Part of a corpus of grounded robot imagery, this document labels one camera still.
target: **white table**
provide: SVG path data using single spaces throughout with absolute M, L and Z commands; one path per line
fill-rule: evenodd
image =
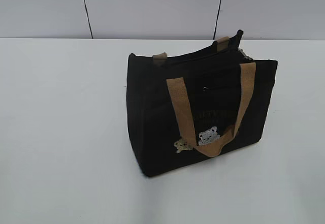
M 210 44 L 0 39 L 0 223 L 323 224 L 324 41 L 242 41 L 279 61 L 261 141 L 141 174 L 126 125 L 128 55 Z

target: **white wall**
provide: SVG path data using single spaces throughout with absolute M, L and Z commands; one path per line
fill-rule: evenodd
M 83 0 L 0 0 L 0 38 L 90 38 Z
M 86 0 L 94 38 L 212 39 L 220 0 Z M 222 0 L 217 37 L 325 37 L 325 0 Z M 84 0 L 0 0 L 0 38 L 91 38 Z

